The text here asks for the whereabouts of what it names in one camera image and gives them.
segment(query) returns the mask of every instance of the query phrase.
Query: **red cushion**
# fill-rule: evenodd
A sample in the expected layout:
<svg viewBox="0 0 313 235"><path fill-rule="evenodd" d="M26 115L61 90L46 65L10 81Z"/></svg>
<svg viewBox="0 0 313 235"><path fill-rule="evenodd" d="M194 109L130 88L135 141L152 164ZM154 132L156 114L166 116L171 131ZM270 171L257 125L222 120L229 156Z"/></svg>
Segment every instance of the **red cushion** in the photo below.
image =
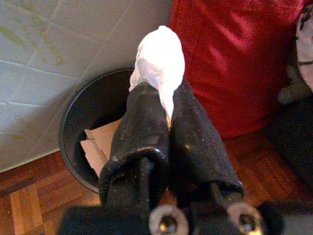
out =
<svg viewBox="0 0 313 235"><path fill-rule="evenodd" d="M303 0L174 0L185 77L222 138L266 126L286 85Z"/></svg>

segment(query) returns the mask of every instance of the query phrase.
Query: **wall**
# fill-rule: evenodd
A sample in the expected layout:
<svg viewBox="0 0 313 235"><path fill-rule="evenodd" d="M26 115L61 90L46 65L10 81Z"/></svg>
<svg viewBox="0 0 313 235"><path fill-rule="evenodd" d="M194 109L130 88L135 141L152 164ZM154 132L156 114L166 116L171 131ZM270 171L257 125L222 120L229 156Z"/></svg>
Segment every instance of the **wall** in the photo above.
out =
<svg viewBox="0 0 313 235"><path fill-rule="evenodd" d="M132 67L171 0L0 0L0 172L58 149L68 94Z"/></svg>

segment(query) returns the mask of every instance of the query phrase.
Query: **cardboard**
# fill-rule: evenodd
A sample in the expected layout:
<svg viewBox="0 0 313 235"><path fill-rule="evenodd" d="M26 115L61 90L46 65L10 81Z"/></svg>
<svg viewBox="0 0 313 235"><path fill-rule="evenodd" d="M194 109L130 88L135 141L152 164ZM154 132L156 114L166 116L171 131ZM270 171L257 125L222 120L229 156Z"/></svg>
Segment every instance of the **cardboard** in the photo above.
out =
<svg viewBox="0 0 313 235"><path fill-rule="evenodd" d="M133 67L172 0L0 0L0 172L58 150L69 93Z"/></svg>
<svg viewBox="0 0 313 235"><path fill-rule="evenodd" d="M87 139L80 141L86 159L98 177L110 158L113 135L120 122L117 120L94 130L85 130Z"/></svg>

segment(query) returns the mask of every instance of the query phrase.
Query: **wastebasket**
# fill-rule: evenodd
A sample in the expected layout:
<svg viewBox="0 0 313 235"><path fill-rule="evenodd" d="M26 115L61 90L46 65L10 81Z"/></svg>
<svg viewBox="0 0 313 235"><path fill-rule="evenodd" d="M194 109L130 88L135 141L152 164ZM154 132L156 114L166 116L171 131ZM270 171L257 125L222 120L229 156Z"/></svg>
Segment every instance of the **wastebasket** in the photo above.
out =
<svg viewBox="0 0 313 235"><path fill-rule="evenodd" d="M63 114L59 129L59 147L71 174L94 192L98 177L86 160L80 141L85 129L94 129L120 119L126 112L129 78L133 69L106 73L76 91Z"/></svg>

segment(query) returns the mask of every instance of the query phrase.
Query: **parquet floor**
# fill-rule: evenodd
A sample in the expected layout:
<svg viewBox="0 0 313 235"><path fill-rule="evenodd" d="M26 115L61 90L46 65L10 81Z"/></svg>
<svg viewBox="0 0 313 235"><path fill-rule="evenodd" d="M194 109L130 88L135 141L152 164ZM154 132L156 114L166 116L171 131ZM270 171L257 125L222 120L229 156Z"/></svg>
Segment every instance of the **parquet floor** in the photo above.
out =
<svg viewBox="0 0 313 235"><path fill-rule="evenodd" d="M312 199L262 131L226 140L225 145L247 202ZM97 204L98 195L71 176L56 152L0 174L0 235L53 235L66 208Z"/></svg>

